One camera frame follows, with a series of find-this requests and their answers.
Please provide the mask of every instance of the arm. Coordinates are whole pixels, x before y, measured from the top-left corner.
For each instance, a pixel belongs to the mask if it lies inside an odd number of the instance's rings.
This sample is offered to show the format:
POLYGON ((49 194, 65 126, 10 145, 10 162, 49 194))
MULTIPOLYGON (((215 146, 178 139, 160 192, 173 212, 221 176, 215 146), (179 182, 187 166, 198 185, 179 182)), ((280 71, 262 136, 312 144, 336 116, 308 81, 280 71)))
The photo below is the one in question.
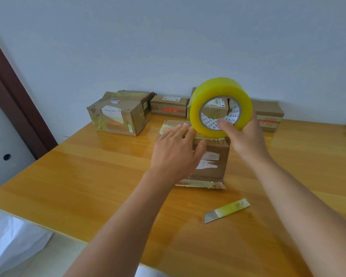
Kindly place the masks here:
POLYGON ((346 277, 346 220, 272 159, 255 114, 242 131, 218 123, 261 182, 313 275, 346 277))
POLYGON ((185 124, 160 137, 154 147, 151 168, 64 277, 135 275, 152 224, 170 190, 198 166, 206 151, 205 141, 201 141, 193 153, 195 134, 185 124))

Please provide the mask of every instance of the brown door frame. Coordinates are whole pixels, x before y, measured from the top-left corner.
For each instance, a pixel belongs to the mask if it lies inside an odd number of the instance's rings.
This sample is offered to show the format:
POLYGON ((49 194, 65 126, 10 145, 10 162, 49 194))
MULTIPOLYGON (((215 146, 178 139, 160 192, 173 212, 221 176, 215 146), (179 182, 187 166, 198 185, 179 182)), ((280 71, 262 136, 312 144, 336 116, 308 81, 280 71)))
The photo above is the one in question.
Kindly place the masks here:
POLYGON ((1 48, 0 108, 36 159, 58 145, 1 48))

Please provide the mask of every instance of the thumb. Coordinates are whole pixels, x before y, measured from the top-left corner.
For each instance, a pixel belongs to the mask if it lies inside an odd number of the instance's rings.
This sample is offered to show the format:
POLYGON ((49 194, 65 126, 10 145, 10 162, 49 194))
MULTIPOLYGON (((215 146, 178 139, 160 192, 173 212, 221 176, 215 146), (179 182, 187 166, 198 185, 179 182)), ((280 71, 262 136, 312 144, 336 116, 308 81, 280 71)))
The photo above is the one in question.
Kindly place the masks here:
POLYGON ((239 131, 235 128, 229 121, 218 118, 217 120, 218 127, 227 133, 229 138, 235 138, 239 131))
POLYGON ((201 158, 203 157, 204 153, 206 152, 206 140, 203 139, 198 143, 195 151, 194 151, 194 165, 195 168, 198 166, 200 163, 201 158))

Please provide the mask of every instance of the packing tape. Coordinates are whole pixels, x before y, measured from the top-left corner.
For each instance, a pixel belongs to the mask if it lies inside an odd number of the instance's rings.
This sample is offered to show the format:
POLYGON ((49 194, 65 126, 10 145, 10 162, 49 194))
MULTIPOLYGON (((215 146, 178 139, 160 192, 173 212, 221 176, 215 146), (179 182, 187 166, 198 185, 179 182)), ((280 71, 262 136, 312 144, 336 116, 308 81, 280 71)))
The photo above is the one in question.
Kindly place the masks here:
POLYGON ((242 86, 230 78, 210 79, 195 89, 190 101, 190 121, 199 134, 214 139, 227 137, 227 134, 219 129, 217 119, 202 113, 203 107, 216 98, 234 100, 233 109, 223 119, 232 123, 235 128, 241 130, 250 121, 252 103, 242 86))
POLYGON ((229 214, 235 213, 249 206, 250 203, 245 198, 232 202, 230 204, 222 206, 221 208, 215 209, 214 211, 206 213, 204 216, 204 223, 210 223, 216 219, 228 216, 229 214))

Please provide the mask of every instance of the wooden tabletop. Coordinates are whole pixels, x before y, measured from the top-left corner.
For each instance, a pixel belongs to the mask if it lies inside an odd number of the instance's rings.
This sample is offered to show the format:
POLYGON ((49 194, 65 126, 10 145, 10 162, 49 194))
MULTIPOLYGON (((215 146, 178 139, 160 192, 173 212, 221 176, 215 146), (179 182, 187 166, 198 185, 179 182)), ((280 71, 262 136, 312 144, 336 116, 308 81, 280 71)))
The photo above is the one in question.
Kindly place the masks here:
MULTIPOLYGON (((92 123, 0 188, 0 209, 90 241, 149 168, 165 116, 137 136, 92 123)), ((284 168, 346 218, 346 126, 283 120, 264 133, 284 168)), ((251 170, 231 149, 227 190, 174 187, 141 262, 171 277, 311 275, 251 170), (204 214, 246 198, 245 210, 204 224, 204 214)))

